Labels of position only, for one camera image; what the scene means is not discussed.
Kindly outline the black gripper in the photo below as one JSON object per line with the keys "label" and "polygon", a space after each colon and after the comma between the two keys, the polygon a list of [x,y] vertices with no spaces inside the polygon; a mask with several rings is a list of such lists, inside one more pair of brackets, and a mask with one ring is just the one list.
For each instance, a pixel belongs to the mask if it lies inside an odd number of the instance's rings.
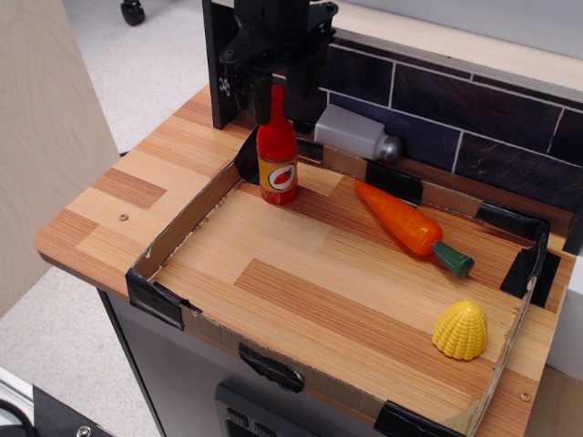
{"label": "black gripper", "polygon": [[330,1],[236,1],[238,33],[220,52],[220,89],[259,125],[271,119],[272,75],[277,72],[285,74],[296,96],[312,99],[338,12]]}

